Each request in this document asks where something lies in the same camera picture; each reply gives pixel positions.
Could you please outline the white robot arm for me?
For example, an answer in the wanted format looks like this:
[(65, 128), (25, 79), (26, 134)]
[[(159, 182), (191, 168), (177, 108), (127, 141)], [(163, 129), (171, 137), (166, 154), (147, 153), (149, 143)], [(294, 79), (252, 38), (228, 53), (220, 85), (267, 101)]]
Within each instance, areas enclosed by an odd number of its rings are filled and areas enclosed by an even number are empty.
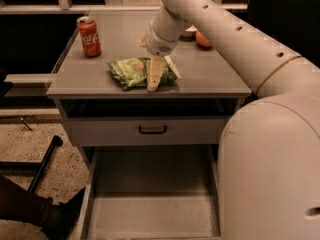
[(144, 35), (165, 56), (195, 26), (256, 101), (221, 135), (216, 184), (222, 240), (320, 240), (320, 72), (211, 0), (161, 0)]

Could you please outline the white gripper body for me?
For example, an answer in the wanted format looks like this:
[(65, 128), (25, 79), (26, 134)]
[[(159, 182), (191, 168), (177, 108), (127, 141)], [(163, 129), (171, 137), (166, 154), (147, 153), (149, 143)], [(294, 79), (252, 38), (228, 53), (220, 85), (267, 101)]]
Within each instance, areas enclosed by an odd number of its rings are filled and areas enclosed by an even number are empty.
[(154, 56), (169, 55), (177, 45), (179, 26), (176, 23), (153, 20), (145, 32), (146, 50)]

